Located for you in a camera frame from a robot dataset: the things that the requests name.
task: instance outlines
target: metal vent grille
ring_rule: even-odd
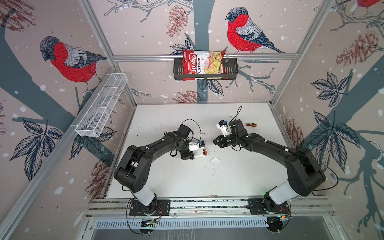
[[[140,229],[141,219],[128,219],[132,229]],[[269,227],[266,217],[226,217],[226,218],[165,218],[161,219],[157,229],[192,228],[252,228]],[[99,219],[95,229],[128,229],[126,219]]]

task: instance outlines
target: printed wall panel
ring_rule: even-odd
[[[99,138],[76,135],[11,239],[75,239],[89,203],[104,197],[132,113],[122,94]]]
[[[349,238],[383,239],[384,5],[336,2],[276,109],[294,145],[338,175],[319,194]]]
[[[226,47],[228,53],[295,53],[321,2],[93,0],[91,4],[115,55],[150,55]]]
[[[173,62],[119,63],[141,103],[270,101],[291,61],[240,61],[236,80],[176,81]]]
[[[110,66],[77,1],[0,5],[3,220]]]

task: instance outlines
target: white wire basket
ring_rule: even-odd
[[[81,137],[99,137],[107,120],[127,84],[124,73],[113,73],[76,127]]]

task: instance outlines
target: mounting plate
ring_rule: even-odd
[[[169,216],[170,200],[167,200],[167,199],[157,200],[156,207],[161,208],[163,216]],[[131,217],[147,216],[144,213],[140,212],[138,200],[133,200],[131,210],[129,211],[129,215]],[[151,216],[160,216],[159,210],[156,209],[155,212]]]
[[[248,199],[248,206],[249,206],[251,215],[270,214],[264,209],[263,200],[264,198]],[[281,206],[285,211],[280,208],[273,214],[287,215],[287,212],[291,214],[291,210],[287,202],[284,202],[279,206]]]

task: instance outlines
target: chips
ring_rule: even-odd
[[[225,73],[222,52],[183,50],[184,74],[220,74]],[[183,78],[183,80],[199,80],[204,78]]]

